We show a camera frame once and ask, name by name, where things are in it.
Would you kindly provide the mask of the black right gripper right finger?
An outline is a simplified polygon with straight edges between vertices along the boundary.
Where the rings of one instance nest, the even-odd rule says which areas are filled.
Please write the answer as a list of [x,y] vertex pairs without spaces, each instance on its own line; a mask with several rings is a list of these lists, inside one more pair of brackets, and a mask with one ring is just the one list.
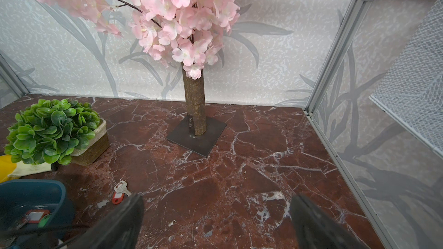
[[290,217],[300,249],[367,248],[303,194],[292,197]]

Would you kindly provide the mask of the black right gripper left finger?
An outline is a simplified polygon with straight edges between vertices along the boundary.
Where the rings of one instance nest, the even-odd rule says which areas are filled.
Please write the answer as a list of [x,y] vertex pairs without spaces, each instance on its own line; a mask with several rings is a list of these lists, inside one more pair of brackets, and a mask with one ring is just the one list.
[[70,249],[133,249],[144,217],[143,198],[133,194],[68,245]]

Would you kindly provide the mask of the key with red tag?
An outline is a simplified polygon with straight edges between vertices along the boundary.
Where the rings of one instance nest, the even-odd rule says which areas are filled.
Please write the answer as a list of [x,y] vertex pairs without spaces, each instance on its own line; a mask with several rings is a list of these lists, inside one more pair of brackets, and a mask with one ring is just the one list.
[[118,184],[114,186],[114,194],[112,197],[112,204],[119,205],[122,203],[125,196],[130,197],[132,193],[128,190],[128,183],[121,180]]
[[19,212],[18,229],[38,228],[40,219],[48,213],[51,213],[48,209],[31,209]]

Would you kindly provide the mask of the key with green tag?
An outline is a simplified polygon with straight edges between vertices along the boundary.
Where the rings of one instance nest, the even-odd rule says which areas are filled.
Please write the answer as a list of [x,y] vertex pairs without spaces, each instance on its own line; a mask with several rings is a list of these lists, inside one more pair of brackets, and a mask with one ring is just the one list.
[[45,225],[48,223],[50,218],[51,218],[51,213],[48,213],[45,216],[43,216],[38,223],[38,228],[45,227]]

